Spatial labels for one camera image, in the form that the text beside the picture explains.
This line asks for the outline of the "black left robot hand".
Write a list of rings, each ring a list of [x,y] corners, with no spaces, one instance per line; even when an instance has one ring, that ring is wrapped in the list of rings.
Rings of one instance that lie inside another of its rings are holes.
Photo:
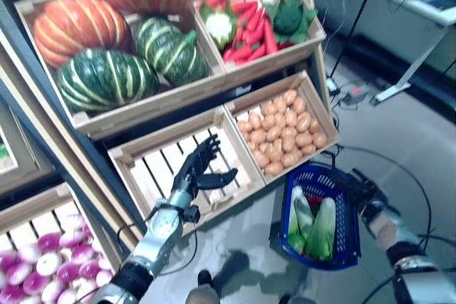
[[[231,183],[238,169],[231,168],[225,173],[205,174],[212,160],[221,151],[218,134],[209,136],[190,153],[179,172],[175,175],[172,191],[187,192],[191,199],[197,197],[198,191],[221,189]]]

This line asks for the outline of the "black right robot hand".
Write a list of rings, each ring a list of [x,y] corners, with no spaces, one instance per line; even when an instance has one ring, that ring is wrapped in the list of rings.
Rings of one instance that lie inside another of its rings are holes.
[[[334,173],[333,180],[348,194],[350,202],[359,214],[367,206],[385,206],[388,203],[388,197],[379,186],[357,168],[348,173]]]

